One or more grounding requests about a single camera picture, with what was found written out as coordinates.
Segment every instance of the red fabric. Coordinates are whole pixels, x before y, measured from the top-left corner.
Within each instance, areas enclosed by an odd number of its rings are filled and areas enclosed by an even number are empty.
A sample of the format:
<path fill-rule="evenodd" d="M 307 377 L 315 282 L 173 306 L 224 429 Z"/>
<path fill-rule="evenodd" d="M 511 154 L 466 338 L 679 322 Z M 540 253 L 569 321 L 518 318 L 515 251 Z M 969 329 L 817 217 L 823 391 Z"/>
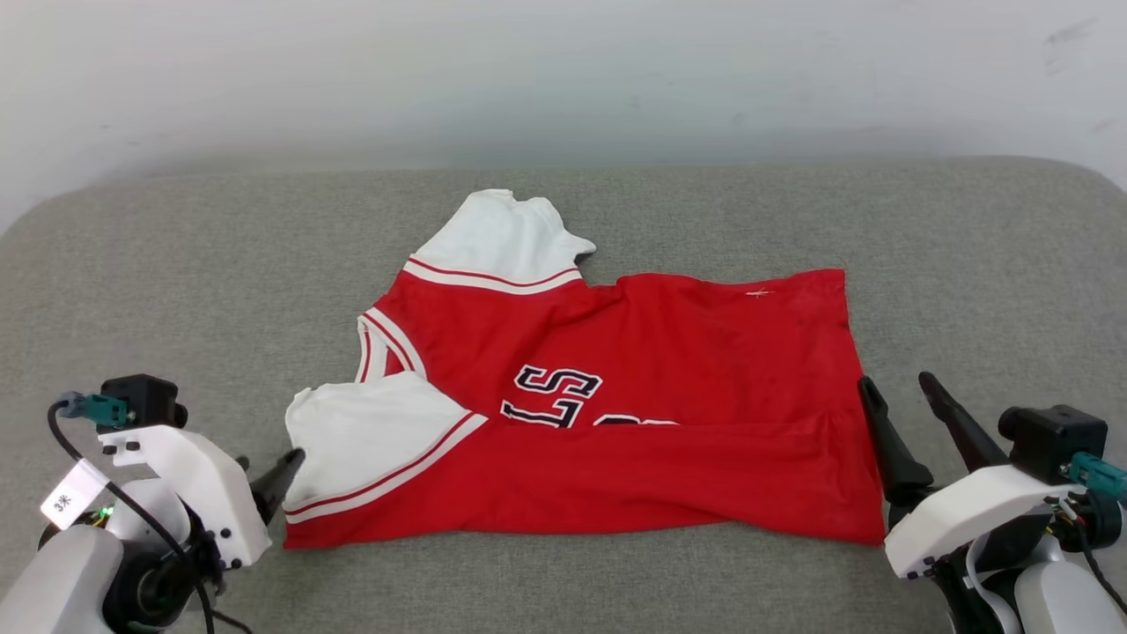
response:
<path fill-rule="evenodd" d="M 840 269 L 747 284 L 641 274 L 521 295 L 401 273 L 375 306 L 435 387 L 490 420 L 379 500 L 290 525 L 286 547 L 725 520 L 877 545 L 844 282 Z M 576 378 L 538 393 L 517 385 L 525 366 L 601 383 L 589 396 L 568 395 Z M 561 398 L 582 403 L 564 429 L 502 413 L 556 413 Z M 607 414 L 676 425 L 595 426 Z"/>

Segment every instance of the white sleeve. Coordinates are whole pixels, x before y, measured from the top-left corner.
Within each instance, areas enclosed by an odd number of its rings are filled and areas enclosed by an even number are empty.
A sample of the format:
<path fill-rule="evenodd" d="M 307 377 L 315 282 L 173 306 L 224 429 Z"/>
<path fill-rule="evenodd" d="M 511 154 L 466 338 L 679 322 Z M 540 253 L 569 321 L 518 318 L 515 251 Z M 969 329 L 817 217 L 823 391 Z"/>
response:
<path fill-rule="evenodd" d="M 411 257 L 437 270 L 468 271 L 529 284 L 575 268 L 591 240 L 573 235 L 548 198 L 517 200 L 508 189 L 470 194 Z"/>
<path fill-rule="evenodd" d="M 305 390 L 286 410 L 305 450 L 283 506 L 294 524 L 367 504 L 409 482 L 486 422 L 414 373 Z"/>

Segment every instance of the black cable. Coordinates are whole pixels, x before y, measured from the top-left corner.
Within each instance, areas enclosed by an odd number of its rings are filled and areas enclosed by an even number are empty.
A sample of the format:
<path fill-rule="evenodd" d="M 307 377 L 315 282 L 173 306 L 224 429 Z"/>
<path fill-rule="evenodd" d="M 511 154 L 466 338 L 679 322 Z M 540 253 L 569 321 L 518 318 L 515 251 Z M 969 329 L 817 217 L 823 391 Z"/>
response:
<path fill-rule="evenodd" d="M 74 462 L 83 461 L 86 459 L 86 457 L 82 456 L 82 454 L 78 449 L 76 449 L 74 446 L 71 445 L 69 440 L 66 440 L 66 437 L 63 436 L 62 430 L 59 429 L 59 421 L 55 419 L 55 414 L 59 412 L 59 410 L 65 408 L 66 405 L 68 403 L 65 401 L 60 401 L 54 405 L 52 405 L 50 410 L 47 410 L 47 426 L 51 428 L 52 436 L 55 437 L 55 440 L 59 441 L 59 445 L 63 448 L 63 450 L 65 450 L 71 458 L 74 458 Z M 199 574 L 196 571 L 196 566 L 193 565 L 192 560 L 188 559 L 188 555 L 187 553 L 184 552 L 184 548 L 180 548 L 180 545 L 176 543 L 176 538 L 169 535 L 168 530 L 166 530 L 165 527 L 161 526 L 156 518 L 150 516 L 149 512 L 141 507 L 141 504 L 137 504 L 136 501 L 130 498 L 127 493 L 122 491 L 119 486 L 117 486 L 113 482 L 107 482 L 106 489 L 108 489 L 110 493 L 116 495 L 118 500 L 125 502 L 126 507 L 133 509 L 133 512 L 135 512 L 137 517 L 143 519 L 145 524 L 151 526 L 152 529 L 157 532 L 157 535 L 159 535 L 166 543 L 168 543 L 168 546 L 172 550 L 172 553 L 176 554 L 176 557 L 180 560 L 180 563 L 187 566 L 189 579 L 192 580 L 192 584 L 195 586 L 196 593 L 199 595 L 199 602 L 203 606 L 204 626 L 207 628 L 207 634 L 215 634 L 215 622 L 213 619 L 211 601 L 207 600 L 207 591 L 204 590 L 204 584 L 199 580 Z"/>
<path fill-rule="evenodd" d="M 242 623 L 241 620 L 239 620 L 237 618 L 231 618 L 231 617 L 227 616 L 225 614 L 223 614 L 223 613 L 221 613 L 219 610 L 212 610 L 212 614 L 215 615 L 215 618 L 222 620 L 223 623 L 230 625 L 231 627 L 236 627 L 236 628 L 242 629 L 247 634 L 255 634 L 254 632 L 250 631 L 250 627 L 247 627 L 246 623 Z"/>
<path fill-rule="evenodd" d="M 1111 600 L 1119 606 L 1119 609 L 1127 614 L 1127 604 L 1124 602 L 1124 598 L 1116 592 L 1116 589 L 1111 587 L 1111 583 L 1103 578 L 1103 571 L 1100 570 L 1100 564 L 1095 563 L 1095 556 L 1092 555 L 1092 546 L 1088 543 L 1088 529 L 1083 525 L 1076 525 L 1076 534 L 1080 536 L 1080 547 L 1084 551 L 1084 559 L 1088 560 L 1088 568 L 1092 569 L 1092 575 L 1095 580 L 1100 582 L 1100 586 L 1108 591 L 1108 596 Z"/>

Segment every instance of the white trim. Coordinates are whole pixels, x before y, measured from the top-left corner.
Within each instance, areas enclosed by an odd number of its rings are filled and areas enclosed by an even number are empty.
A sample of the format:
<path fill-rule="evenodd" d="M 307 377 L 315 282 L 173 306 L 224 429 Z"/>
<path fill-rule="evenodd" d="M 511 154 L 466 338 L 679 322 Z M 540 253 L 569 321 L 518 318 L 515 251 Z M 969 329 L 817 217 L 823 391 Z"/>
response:
<path fill-rule="evenodd" d="M 486 423 L 486 421 L 488 421 L 488 420 L 489 419 L 482 417 L 481 414 L 472 414 L 469 418 L 465 418 L 463 420 L 463 422 L 461 423 L 461 426 L 458 426 L 454 429 L 454 431 L 452 434 L 450 434 L 450 436 L 446 437 L 445 441 L 442 443 L 442 445 L 440 445 L 436 448 L 427 448 L 427 450 L 421 454 L 423 456 L 426 456 L 426 458 L 424 461 L 419 462 L 417 465 L 412 466 L 411 468 L 405 470 L 402 473 L 396 475 L 396 477 L 390 479 L 390 480 L 388 480 L 388 482 L 384 482 L 380 486 L 373 488 L 370 491 L 365 491 L 364 493 L 361 493 L 360 495 L 347 498 L 345 500 L 340 500 L 339 502 L 331 502 L 331 503 L 328 503 L 328 504 L 320 504 L 320 506 L 317 506 L 317 507 L 313 507 L 313 508 L 309 509 L 308 511 L 303 511 L 303 512 L 300 512 L 300 514 L 286 515 L 285 516 L 286 524 L 299 524 L 299 523 L 303 523 L 305 520 L 311 520 L 313 518 L 320 518 L 320 517 L 323 517 L 323 516 L 331 516 L 331 515 L 340 514 L 340 512 L 344 512 L 344 511 L 350 511 L 353 509 L 358 509 L 358 508 L 361 508 L 361 507 L 363 507 L 365 504 L 369 504 L 371 502 L 374 502 L 375 500 L 379 500 L 383 495 L 387 495 L 388 493 L 394 491 L 399 486 L 401 486 L 401 485 L 406 484 L 407 482 L 409 482 L 415 476 L 417 476 L 417 475 L 421 474 L 423 472 L 425 472 L 431 465 L 433 465 L 436 462 L 438 462 L 438 459 L 442 458 L 443 456 L 445 456 L 451 449 L 453 449 L 455 445 L 458 445 L 459 443 L 461 443 L 462 440 L 464 440 L 468 436 L 470 436 L 471 434 L 473 434 L 474 431 L 477 431 L 477 429 L 480 428 L 481 426 L 483 426 Z M 387 477 L 387 474 L 384 474 L 384 475 L 375 479 L 372 482 L 380 482 L 380 480 L 382 477 Z M 353 491 L 363 491 L 365 489 L 365 486 L 371 486 L 371 483 L 369 483 L 369 484 L 366 484 L 364 486 L 358 486 L 358 488 L 356 488 Z M 331 500 L 334 498 L 340 498 L 340 497 L 344 497 L 344 495 L 348 495 L 348 493 L 344 492 L 344 493 L 338 493 L 338 494 L 335 494 L 335 495 L 322 495 L 320 499 L 322 499 L 322 500 Z M 310 500 L 303 500 L 301 502 L 301 504 L 298 504 L 298 507 L 299 508 L 300 507 L 309 507 L 310 504 L 316 504 L 317 501 L 318 501 L 317 498 L 310 499 Z"/>
<path fill-rule="evenodd" d="M 583 279 L 583 274 L 579 273 L 578 268 L 564 269 L 561 270 L 562 275 L 530 285 L 520 285 L 515 282 L 509 282 L 499 277 L 481 276 L 469 271 L 440 273 L 438 270 L 433 270 L 414 261 L 407 261 L 407 264 L 403 265 L 403 271 L 410 273 L 420 279 L 434 282 L 435 284 L 473 286 L 509 294 L 536 294 L 557 288 L 576 279 Z"/>
<path fill-rule="evenodd" d="M 371 316 L 373 322 L 383 327 L 385 332 L 380 331 L 380 329 L 369 328 L 369 324 L 364 324 L 364 314 L 367 314 Z M 391 350 L 397 358 L 399 358 L 399 363 L 402 364 L 405 370 L 411 370 L 425 379 L 426 367 L 423 366 L 423 358 L 419 357 L 418 350 L 415 349 L 415 345 L 412 345 L 411 340 L 407 338 L 407 334 L 403 333 L 402 329 L 397 327 L 396 323 L 391 321 L 390 316 L 381 312 L 374 305 L 365 310 L 364 314 L 360 315 L 360 320 L 365 328 L 369 328 L 369 332 L 383 340 L 388 349 Z"/>
<path fill-rule="evenodd" d="M 379 331 L 374 334 L 375 341 L 372 341 L 372 329 L 369 329 L 369 322 L 363 316 L 356 321 L 356 334 L 360 336 L 360 368 L 356 369 L 356 381 L 353 383 L 367 383 L 373 378 L 383 378 L 388 368 L 388 345 L 380 337 Z M 364 375 L 364 370 L 367 370 L 367 376 Z"/>

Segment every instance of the white wall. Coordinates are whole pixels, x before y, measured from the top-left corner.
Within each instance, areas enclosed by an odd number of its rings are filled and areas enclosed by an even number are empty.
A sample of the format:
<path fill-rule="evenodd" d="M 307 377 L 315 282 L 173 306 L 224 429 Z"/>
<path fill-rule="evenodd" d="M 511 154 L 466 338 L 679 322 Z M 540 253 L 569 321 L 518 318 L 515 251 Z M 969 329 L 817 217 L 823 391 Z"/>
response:
<path fill-rule="evenodd" d="M 0 1 L 0 229 L 127 175 L 999 153 L 1127 182 L 1127 2 Z"/>

